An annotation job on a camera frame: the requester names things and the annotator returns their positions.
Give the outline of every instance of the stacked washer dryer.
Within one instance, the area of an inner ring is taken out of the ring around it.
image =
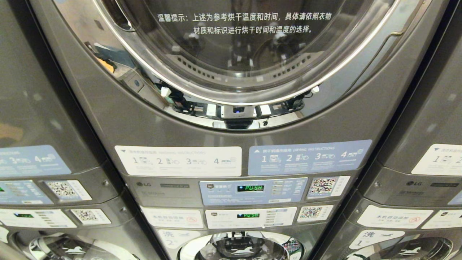
[[[170,260],[307,259],[447,5],[31,3]]]
[[[462,6],[452,1],[436,51],[320,260],[445,260],[462,247]]]
[[[2,1],[0,13],[2,248],[31,260],[156,259],[26,2]]]

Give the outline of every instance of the sticker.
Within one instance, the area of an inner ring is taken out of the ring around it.
[[[0,220],[6,226],[23,228],[76,228],[61,210],[0,209]]]
[[[350,176],[334,176],[314,178],[307,198],[323,198],[340,196],[348,184]]]
[[[45,184],[61,200],[91,200],[78,180],[48,180]]]
[[[242,148],[116,145],[130,175],[169,177],[241,176]]]
[[[160,229],[158,234],[164,245],[171,249],[176,249],[201,235],[199,231],[174,229]]]
[[[8,243],[8,232],[6,228],[0,227],[0,241],[3,243]]]
[[[148,222],[154,227],[201,229],[202,214],[199,210],[145,208],[140,206]]]
[[[372,140],[262,145],[249,150],[249,175],[337,172],[357,169]]]
[[[0,148],[0,177],[70,174],[51,145]]]
[[[363,230],[353,240],[349,248],[353,250],[360,249],[383,241],[404,236],[404,234],[404,231],[366,229]]]
[[[251,229],[292,225],[297,207],[254,210],[206,210],[209,229]]]
[[[297,222],[312,222],[326,220],[329,218],[333,205],[306,206],[302,207],[298,215]]]
[[[422,229],[448,229],[462,227],[462,210],[440,210]]]
[[[411,173],[462,176],[462,145],[433,144]]]
[[[84,225],[111,224],[111,221],[101,209],[76,209],[71,212]]]
[[[369,205],[359,217],[358,224],[376,228],[416,229],[432,213],[432,210],[402,210]]]
[[[448,203],[448,205],[461,205],[462,204],[462,191],[460,191],[452,200]]]
[[[32,180],[0,181],[0,204],[53,204]]]
[[[210,205],[254,205],[299,202],[308,178],[201,181],[202,201]]]

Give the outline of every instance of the qr code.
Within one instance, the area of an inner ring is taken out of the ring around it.
[[[300,213],[300,218],[319,217],[322,207],[304,207]]]
[[[75,190],[65,181],[50,181],[47,182],[48,187],[58,196],[58,197],[76,197],[78,194]]]
[[[92,210],[72,210],[72,213],[82,222],[99,220]]]
[[[310,193],[323,194],[331,193],[337,178],[318,178],[313,180]]]

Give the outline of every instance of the blue label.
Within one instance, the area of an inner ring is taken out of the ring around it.
[[[460,191],[449,203],[448,205],[462,205],[462,191]]]
[[[71,170],[50,145],[0,148],[0,178],[70,173]]]
[[[201,181],[202,201],[212,205],[253,205],[298,202],[308,178]]]
[[[0,181],[0,204],[53,204],[32,180]]]
[[[357,169],[372,140],[262,145],[249,150],[249,175],[328,173]]]

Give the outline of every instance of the lg logo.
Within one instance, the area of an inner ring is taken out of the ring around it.
[[[406,185],[407,185],[407,186],[420,186],[420,185],[422,185],[422,183],[421,183],[421,182],[408,181],[408,182],[406,183]]]
[[[137,182],[136,185],[140,186],[140,187],[151,187],[151,184],[150,183],[142,183],[142,182]]]

